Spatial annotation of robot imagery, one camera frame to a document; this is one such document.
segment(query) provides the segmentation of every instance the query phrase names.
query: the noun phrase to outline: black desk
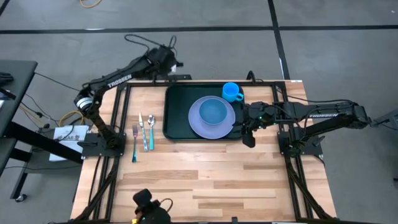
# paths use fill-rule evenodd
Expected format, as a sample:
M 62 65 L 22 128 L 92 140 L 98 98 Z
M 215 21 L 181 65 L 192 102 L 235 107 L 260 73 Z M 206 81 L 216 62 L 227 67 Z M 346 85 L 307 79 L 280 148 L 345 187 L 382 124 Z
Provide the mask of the black desk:
M 14 81 L 2 86 L 16 96 L 15 100 L 6 100 L 0 108 L 0 176 L 9 158 L 29 162 L 31 152 L 16 149 L 17 141 L 35 146 L 49 153 L 82 164 L 81 154 L 51 138 L 31 131 L 12 121 L 33 77 L 37 62 L 0 60 L 0 72 L 10 73 Z

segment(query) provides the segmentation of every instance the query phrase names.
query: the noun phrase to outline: gray floor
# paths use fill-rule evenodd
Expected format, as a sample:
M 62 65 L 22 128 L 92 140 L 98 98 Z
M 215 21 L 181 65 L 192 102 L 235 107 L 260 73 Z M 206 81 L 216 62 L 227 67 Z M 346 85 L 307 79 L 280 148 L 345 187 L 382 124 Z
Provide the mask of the gray floor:
M 398 24 L 396 1 L 279 0 L 275 7 L 281 26 Z M 78 1 L 11 0 L 0 17 L 0 30 L 232 25 L 271 25 L 267 1 L 103 0 L 98 7 L 84 9 Z M 168 42 L 172 34 L 143 35 Z M 194 79 L 245 78 L 248 70 L 258 78 L 282 78 L 271 31 L 176 35 L 178 58 L 185 62 L 179 72 Z M 398 30 L 282 32 L 291 79 L 304 81 L 309 99 L 348 98 L 364 105 L 372 118 L 398 107 L 397 39 Z M 0 49 L 0 59 L 36 60 L 38 72 L 74 87 L 125 66 L 143 51 L 125 42 L 123 34 L 0 35 Z M 75 109 L 74 91 L 41 77 L 34 78 L 28 94 L 57 119 Z M 24 102 L 34 106 L 28 98 Z M 35 129 L 21 112 L 14 120 Z M 396 223 L 398 189 L 392 178 L 398 177 L 397 133 L 386 128 L 340 129 L 328 133 L 322 146 L 338 216 Z M 1 177 L 0 223 L 68 219 L 78 169 L 28 176 L 23 192 L 29 199 L 23 203 L 9 200 L 18 173 L 8 169 Z

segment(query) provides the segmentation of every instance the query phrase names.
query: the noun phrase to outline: spoon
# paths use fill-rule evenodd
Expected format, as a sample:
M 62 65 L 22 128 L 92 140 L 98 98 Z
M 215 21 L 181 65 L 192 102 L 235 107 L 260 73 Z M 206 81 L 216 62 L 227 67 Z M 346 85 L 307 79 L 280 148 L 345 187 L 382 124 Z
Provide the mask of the spoon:
M 148 124 L 150 126 L 150 141 L 149 141 L 149 150 L 154 150 L 154 130 L 152 129 L 153 125 L 155 125 L 155 116 L 150 114 L 148 118 Z

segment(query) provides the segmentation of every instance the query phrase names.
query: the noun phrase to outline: black tray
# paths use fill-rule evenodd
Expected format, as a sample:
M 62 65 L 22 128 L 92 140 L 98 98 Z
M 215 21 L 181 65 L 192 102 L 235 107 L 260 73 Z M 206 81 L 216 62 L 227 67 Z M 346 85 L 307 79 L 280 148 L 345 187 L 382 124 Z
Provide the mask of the black tray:
M 189 125 L 188 112 L 191 105 L 204 96 L 221 97 L 223 84 L 176 84 L 168 87 L 165 94 L 163 134 L 173 141 L 209 140 L 197 135 Z M 236 120 L 242 120 L 241 103 L 231 104 Z M 234 127 L 225 137 L 217 140 L 238 140 L 242 138 L 241 127 Z

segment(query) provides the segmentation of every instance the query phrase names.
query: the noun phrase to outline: knife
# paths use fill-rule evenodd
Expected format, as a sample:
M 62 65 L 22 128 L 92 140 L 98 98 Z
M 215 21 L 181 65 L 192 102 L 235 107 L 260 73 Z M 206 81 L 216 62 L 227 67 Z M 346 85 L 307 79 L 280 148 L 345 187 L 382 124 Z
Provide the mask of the knife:
M 139 113 L 139 126 L 142 128 L 142 140 L 144 140 L 144 151 L 148 151 L 147 138 L 145 137 L 144 122 L 142 122 L 141 112 Z

